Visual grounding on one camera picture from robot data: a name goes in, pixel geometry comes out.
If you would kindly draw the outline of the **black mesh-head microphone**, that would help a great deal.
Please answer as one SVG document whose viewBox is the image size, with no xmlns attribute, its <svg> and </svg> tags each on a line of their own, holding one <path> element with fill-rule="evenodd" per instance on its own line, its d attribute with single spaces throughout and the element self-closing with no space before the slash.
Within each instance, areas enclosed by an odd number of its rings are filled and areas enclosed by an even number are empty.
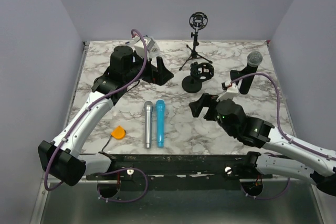
<svg viewBox="0 0 336 224">
<path fill-rule="evenodd" d="M 247 66 L 241 71 L 242 75 L 248 75 L 257 72 L 259 65 L 263 60 L 263 56 L 259 51 L 253 51 L 247 56 Z M 247 94 L 254 76 L 249 76 L 242 79 L 239 91 L 241 94 Z"/>
</svg>

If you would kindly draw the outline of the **round base clip stand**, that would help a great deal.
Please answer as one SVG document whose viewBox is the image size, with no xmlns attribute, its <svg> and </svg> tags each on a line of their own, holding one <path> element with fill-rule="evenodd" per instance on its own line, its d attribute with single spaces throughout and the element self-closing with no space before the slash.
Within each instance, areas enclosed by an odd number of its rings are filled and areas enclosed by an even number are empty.
<svg viewBox="0 0 336 224">
<path fill-rule="evenodd" d="M 243 70 L 231 70 L 230 71 L 230 79 L 234 81 L 236 85 L 242 80 L 242 77 L 246 74 L 246 71 Z"/>
</svg>

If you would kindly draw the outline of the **blue microphone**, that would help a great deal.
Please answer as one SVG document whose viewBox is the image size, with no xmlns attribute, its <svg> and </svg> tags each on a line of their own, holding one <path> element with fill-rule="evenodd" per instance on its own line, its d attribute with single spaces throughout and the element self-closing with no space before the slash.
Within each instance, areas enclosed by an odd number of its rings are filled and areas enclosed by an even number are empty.
<svg viewBox="0 0 336 224">
<path fill-rule="evenodd" d="M 165 103 L 163 100 L 157 100 L 156 105 L 156 140 L 159 148 L 164 147 L 164 114 Z"/>
</svg>

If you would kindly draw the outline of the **round base shock-mount stand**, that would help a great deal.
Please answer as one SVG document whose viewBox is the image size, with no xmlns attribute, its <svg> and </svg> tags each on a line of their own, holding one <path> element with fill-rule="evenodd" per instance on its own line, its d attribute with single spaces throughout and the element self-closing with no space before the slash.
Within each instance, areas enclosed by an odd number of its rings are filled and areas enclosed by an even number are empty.
<svg viewBox="0 0 336 224">
<path fill-rule="evenodd" d="M 202 88 L 202 83 L 210 80 L 214 76 L 214 67 L 208 62 L 191 64 L 190 75 L 182 81 L 182 88 L 187 93 L 198 93 Z"/>
</svg>

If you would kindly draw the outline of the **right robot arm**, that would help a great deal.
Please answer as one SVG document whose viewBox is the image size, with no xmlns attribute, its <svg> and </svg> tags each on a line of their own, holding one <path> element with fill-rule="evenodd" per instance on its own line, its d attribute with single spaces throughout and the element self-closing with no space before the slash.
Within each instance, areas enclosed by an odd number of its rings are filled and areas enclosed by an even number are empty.
<svg viewBox="0 0 336 224">
<path fill-rule="evenodd" d="M 249 178 L 257 174 L 280 174 L 305 180 L 331 196 L 335 196 L 335 151 L 310 144 L 280 128 L 256 117 L 246 115 L 243 107 L 231 99 L 218 101 L 208 93 L 189 103 L 192 116 L 197 118 L 207 108 L 204 119 L 215 121 L 227 133 L 241 143 L 263 148 L 286 156 L 286 159 L 268 161 L 259 155 L 241 165 L 242 173 Z"/>
</svg>

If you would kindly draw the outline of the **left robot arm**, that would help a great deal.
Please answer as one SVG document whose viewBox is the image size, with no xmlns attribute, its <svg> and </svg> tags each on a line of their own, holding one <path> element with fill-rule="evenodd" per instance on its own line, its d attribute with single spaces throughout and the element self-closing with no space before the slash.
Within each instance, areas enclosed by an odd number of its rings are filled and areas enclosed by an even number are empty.
<svg viewBox="0 0 336 224">
<path fill-rule="evenodd" d="M 104 179 L 112 179 L 117 170 L 110 158 L 98 168 L 93 168 L 88 162 L 78 158 L 85 141 L 132 82 L 143 80 L 163 86 L 173 76 L 165 67 L 162 57 L 157 57 L 154 66 L 149 57 L 139 56 L 129 46 L 115 47 L 109 67 L 94 80 L 80 111 L 51 142 L 42 141 L 39 144 L 38 155 L 43 170 L 69 186 L 74 186 L 86 174 L 99 173 Z"/>
</svg>

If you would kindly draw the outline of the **black tripod microphone stand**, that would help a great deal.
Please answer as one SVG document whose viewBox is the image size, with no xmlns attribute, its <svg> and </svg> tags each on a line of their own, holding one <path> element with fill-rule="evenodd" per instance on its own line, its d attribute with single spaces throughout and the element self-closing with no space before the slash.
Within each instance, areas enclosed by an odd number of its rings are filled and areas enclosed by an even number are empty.
<svg viewBox="0 0 336 224">
<path fill-rule="evenodd" d="M 190 60 L 194 59 L 204 59 L 208 63 L 212 64 L 211 60 L 206 59 L 204 56 L 201 56 L 197 51 L 196 47 L 199 46 L 198 42 L 198 32 L 204 29 L 208 24 L 208 17 L 203 12 L 195 12 L 189 18 L 189 25 L 194 30 L 191 32 L 191 38 L 193 38 L 193 47 L 191 48 L 189 45 L 186 45 L 187 49 L 191 51 L 190 56 L 185 60 L 182 66 L 179 68 L 179 71 L 183 69 L 186 63 Z"/>
</svg>

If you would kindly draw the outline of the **silver microphone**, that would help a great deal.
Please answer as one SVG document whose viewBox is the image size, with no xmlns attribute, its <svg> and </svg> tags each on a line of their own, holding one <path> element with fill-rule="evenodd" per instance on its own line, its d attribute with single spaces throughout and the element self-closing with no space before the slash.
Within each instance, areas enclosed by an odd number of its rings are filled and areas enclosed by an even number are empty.
<svg viewBox="0 0 336 224">
<path fill-rule="evenodd" d="M 151 101 L 146 101 L 145 104 L 144 104 L 145 148 L 151 148 L 151 143 L 152 143 L 152 113 L 153 113 L 153 103 Z"/>
</svg>

